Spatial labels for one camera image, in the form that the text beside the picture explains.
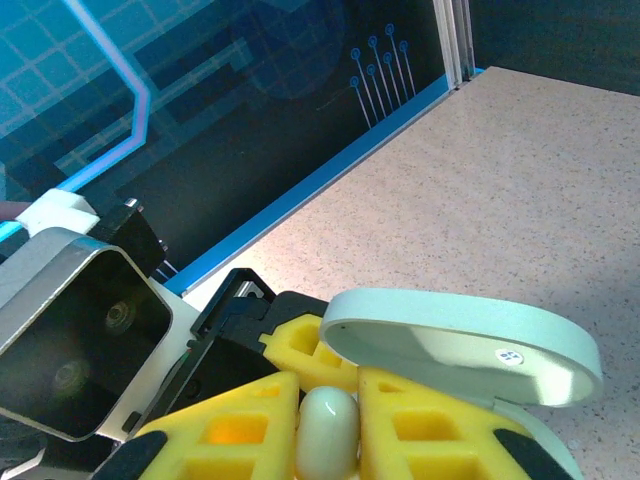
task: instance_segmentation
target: table surface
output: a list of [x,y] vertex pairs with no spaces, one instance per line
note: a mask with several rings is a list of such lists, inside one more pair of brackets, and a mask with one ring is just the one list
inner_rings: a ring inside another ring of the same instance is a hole
[[585,478],[640,478],[640,98],[490,68],[232,267],[330,300],[362,286],[550,310],[600,346],[604,396],[532,411]]

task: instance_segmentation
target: blue edge trim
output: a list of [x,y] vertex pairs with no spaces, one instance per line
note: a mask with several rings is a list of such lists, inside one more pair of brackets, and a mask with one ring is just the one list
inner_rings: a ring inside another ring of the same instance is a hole
[[[479,68],[476,69],[477,74],[483,71]],[[178,272],[165,283],[165,287],[177,295],[187,291],[200,279],[222,266],[276,226],[320,190],[357,165],[364,157],[390,139],[397,130],[407,125],[448,91],[447,78],[446,75],[443,75],[251,220]],[[0,241],[19,229],[20,226],[15,222],[6,222],[0,225]]]

